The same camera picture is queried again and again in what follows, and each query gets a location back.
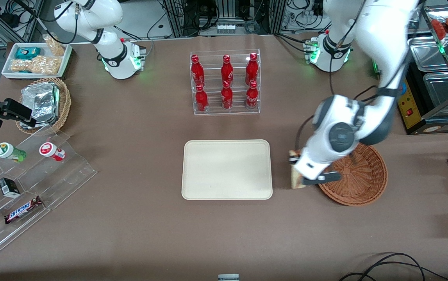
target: brown tabletop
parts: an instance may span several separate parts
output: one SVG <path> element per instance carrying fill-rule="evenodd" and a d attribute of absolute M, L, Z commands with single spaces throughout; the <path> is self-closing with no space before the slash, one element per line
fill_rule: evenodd
<path fill-rule="evenodd" d="M 0 252 L 0 280 L 211 281 L 235 272 L 244 281 L 332 281 L 388 251 L 448 277 L 448 134 L 407 136 L 396 114 L 393 132 L 375 146 L 388 167 L 387 189 L 371 205 L 342 206 L 317 187 L 290 189 L 287 152 L 330 95 L 327 73 L 273 36 L 155 44 L 145 71 L 127 80 L 104 71 L 92 45 L 74 46 L 62 130 L 99 173 Z M 262 112 L 195 117 L 189 53 L 251 48 L 262 55 Z M 371 70 L 356 47 L 333 73 L 336 93 L 353 97 L 374 85 Z M 28 84 L 1 78 L 0 100 L 17 99 Z M 302 142 L 311 133 L 307 126 Z M 0 142 L 26 137 L 13 121 L 0 128 Z M 267 140 L 272 198 L 184 200 L 183 149 L 192 139 Z M 398 265 L 375 271 L 379 281 L 421 278 Z"/>

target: acrylic bottle rack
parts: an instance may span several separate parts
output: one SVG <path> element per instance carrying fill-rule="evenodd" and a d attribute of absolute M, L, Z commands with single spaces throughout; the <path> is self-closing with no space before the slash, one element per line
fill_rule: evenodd
<path fill-rule="evenodd" d="M 246 91 L 248 86 L 245 84 L 246 66 L 250 60 L 250 54 L 257 53 L 258 74 L 257 74 L 257 106 L 254 110 L 248 110 L 245 107 Z M 203 66 L 205 73 L 205 87 L 204 91 L 208 95 L 208 112 L 200 112 L 196 105 L 196 85 L 191 74 L 191 56 L 198 55 L 199 62 Z M 234 79 L 231 89 L 233 91 L 233 103 L 229 110 L 222 107 L 222 97 L 220 91 L 222 90 L 222 76 L 220 69 L 222 67 L 222 57 L 229 55 L 231 57 L 231 65 L 233 66 Z M 193 99 L 194 115 L 217 115 L 217 114 L 258 114 L 260 113 L 260 69 L 261 69 L 260 50 L 216 50 L 208 52 L 191 52 L 189 56 L 189 77 L 191 79 L 191 93 Z"/>

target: red coca-cola bottle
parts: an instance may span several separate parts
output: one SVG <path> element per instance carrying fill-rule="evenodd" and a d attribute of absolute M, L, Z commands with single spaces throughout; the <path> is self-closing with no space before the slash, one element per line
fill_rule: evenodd
<path fill-rule="evenodd" d="M 199 62 L 198 55 L 191 56 L 191 73 L 195 84 L 201 84 L 205 86 L 205 73 L 203 72 L 203 66 Z"/>
<path fill-rule="evenodd" d="M 258 73 L 257 53 L 250 54 L 250 61 L 246 66 L 245 83 L 250 85 L 251 80 L 256 80 Z"/>
<path fill-rule="evenodd" d="M 199 112 L 208 111 L 208 96 L 205 91 L 203 91 L 203 85 L 196 85 L 196 107 L 198 107 Z"/>
<path fill-rule="evenodd" d="M 231 65 L 231 57 L 229 55 L 224 55 L 223 61 L 224 64 L 222 64 L 222 68 L 220 69 L 222 81 L 228 81 L 229 85 L 232 85 L 233 68 Z"/>
<path fill-rule="evenodd" d="M 225 110 L 229 110 L 232 107 L 232 90 L 229 81 L 222 81 L 222 107 Z"/>
<path fill-rule="evenodd" d="M 257 107 L 258 90 L 257 82 L 255 80 L 250 81 L 250 89 L 246 91 L 245 107 L 247 110 L 254 110 Z"/>

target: clear acrylic display stand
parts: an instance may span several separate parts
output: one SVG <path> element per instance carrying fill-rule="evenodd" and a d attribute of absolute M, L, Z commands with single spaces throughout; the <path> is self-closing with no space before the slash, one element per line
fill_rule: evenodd
<path fill-rule="evenodd" d="M 16 198 L 9 198 L 3 196 L 0 190 L 0 250 L 97 174 L 88 161 L 74 151 L 67 139 L 68 135 L 45 126 L 16 146 L 27 153 L 23 162 L 0 158 L 0 179 L 14 180 L 21 192 Z M 64 150 L 64 160 L 57 162 L 40 155 L 39 148 L 44 142 L 52 142 Z M 42 205 L 5 224 L 4 216 L 36 196 L 40 196 Z"/>
<path fill-rule="evenodd" d="M 248 86 L 245 84 L 246 66 L 250 60 L 250 53 L 257 53 L 258 74 L 257 74 L 257 107 L 254 110 L 247 110 L 245 107 L 246 91 Z M 198 55 L 199 62 L 203 66 L 205 73 L 204 90 L 208 95 L 208 112 L 199 112 L 196 106 L 196 85 L 191 73 L 191 56 Z M 220 69 L 222 67 L 222 57 L 224 55 L 231 56 L 231 65 L 233 66 L 233 103 L 229 110 L 222 107 L 222 76 Z M 192 99 L 194 115 L 216 115 L 216 114 L 257 114 L 260 113 L 260 49 L 253 50 L 216 50 L 209 52 L 191 52 L 189 56 L 189 75 L 191 79 Z"/>

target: wicker basket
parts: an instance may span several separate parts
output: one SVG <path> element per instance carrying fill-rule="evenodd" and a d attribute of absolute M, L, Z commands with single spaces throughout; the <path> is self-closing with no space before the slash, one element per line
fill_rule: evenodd
<path fill-rule="evenodd" d="M 327 171 L 333 169 L 342 174 L 342 179 L 319 187 L 331 199 L 347 206 L 372 203 L 387 186 L 387 167 L 372 146 L 358 144 L 352 156 L 336 160 Z"/>
<path fill-rule="evenodd" d="M 42 83 L 42 82 L 54 82 L 59 87 L 59 119 L 54 125 L 52 125 L 52 129 L 56 132 L 64 126 L 66 122 L 67 116 L 69 114 L 69 108 L 71 107 L 71 96 L 69 94 L 69 90 L 66 87 L 66 84 L 60 80 L 59 78 L 42 78 L 34 81 L 31 85 Z M 22 96 L 19 98 L 19 103 L 22 103 Z M 17 128 L 21 130 L 21 132 L 28 133 L 30 135 L 34 134 L 40 128 L 33 128 L 29 130 L 23 129 L 19 121 L 15 122 Z"/>

